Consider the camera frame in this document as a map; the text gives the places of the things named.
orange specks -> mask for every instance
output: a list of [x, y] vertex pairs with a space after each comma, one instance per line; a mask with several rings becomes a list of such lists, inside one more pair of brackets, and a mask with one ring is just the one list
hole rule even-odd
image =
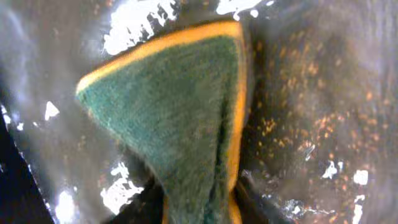
[[372, 92], [368, 92], [367, 94], [366, 94], [366, 100], [372, 100], [372, 98], [373, 98], [373, 94], [372, 94]]
[[285, 56], [285, 54], [286, 54], [286, 47], [282, 47], [282, 50], [280, 50], [280, 53], [279, 53], [279, 57], [282, 58]]
[[308, 71], [311, 75], [316, 75], [318, 73], [318, 66], [311, 62], [310, 66], [308, 67]]
[[308, 137], [308, 131], [307, 130], [301, 130], [301, 135], [303, 136], [303, 137]]
[[329, 219], [329, 223], [333, 223], [337, 219], [337, 215]]

green sponge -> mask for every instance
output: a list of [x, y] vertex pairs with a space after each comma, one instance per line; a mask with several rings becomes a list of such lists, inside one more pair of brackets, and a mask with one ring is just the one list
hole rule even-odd
[[228, 223], [245, 91], [241, 25], [216, 22], [113, 60], [83, 77], [76, 95], [150, 167], [170, 223]]

brown particle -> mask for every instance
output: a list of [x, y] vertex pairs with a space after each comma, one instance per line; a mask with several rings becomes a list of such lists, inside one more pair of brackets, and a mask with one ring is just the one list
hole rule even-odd
[[262, 50], [262, 42], [261, 41], [257, 42], [256, 49], [257, 49], [257, 51], [261, 51]]
[[369, 119], [368, 124], [370, 125], [377, 125], [377, 120], [376, 119]]
[[378, 134], [373, 134], [373, 139], [375, 141], [379, 141], [379, 135]]
[[323, 43], [319, 43], [317, 46], [317, 51], [320, 51], [323, 48]]
[[298, 38], [301, 39], [303, 36], [304, 36], [304, 31], [301, 30], [301, 31], [298, 33]]
[[340, 65], [341, 65], [341, 59], [339, 58], [336, 60], [336, 66], [339, 67]]
[[323, 82], [322, 79], [318, 79], [318, 87], [319, 88], [324, 88], [325, 87], [325, 82]]
[[366, 94], [366, 100], [371, 100], [373, 98], [373, 94], [371, 93], [371, 92], [368, 92], [367, 94]]
[[357, 138], [356, 132], [355, 132], [354, 130], [351, 130], [351, 137], [352, 137], [353, 139], [356, 139], [356, 138]]
[[310, 50], [310, 46], [308, 44], [305, 44], [304, 53], [307, 53], [309, 50]]
[[275, 61], [274, 61], [274, 60], [271, 60], [271, 61], [269, 62], [269, 68], [274, 68], [274, 66], [275, 66]]
[[297, 50], [293, 50], [292, 53], [290, 54], [292, 57], [297, 55]]
[[285, 147], [285, 144], [284, 144], [284, 142], [282, 140], [279, 140], [279, 146], [280, 147]]
[[289, 41], [293, 41], [293, 40], [295, 40], [296, 39], [296, 34], [292, 34], [292, 35], [290, 35], [290, 38], [289, 38]]

sponge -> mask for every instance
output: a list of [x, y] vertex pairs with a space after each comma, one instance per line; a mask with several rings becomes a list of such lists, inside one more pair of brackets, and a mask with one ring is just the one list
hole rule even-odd
[[83, 77], [91, 117], [128, 144], [161, 183], [168, 223], [240, 223], [230, 192], [239, 167], [246, 54], [238, 22], [147, 42]]

yellow foam edge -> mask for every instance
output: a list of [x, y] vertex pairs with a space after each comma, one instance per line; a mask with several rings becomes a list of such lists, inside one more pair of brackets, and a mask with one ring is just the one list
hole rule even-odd
[[233, 21], [214, 22], [211, 24], [177, 31], [142, 44], [132, 52], [122, 55], [85, 75], [83, 78], [81, 78], [77, 85], [76, 94], [84, 90], [87, 86], [95, 81], [105, 77], [107, 74], [119, 70], [133, 61], [142, 59], [175, 45], [191, 44], [198, 40], [221, 35], [227, 35], [243, 41], [243, 29], [240, 23]]

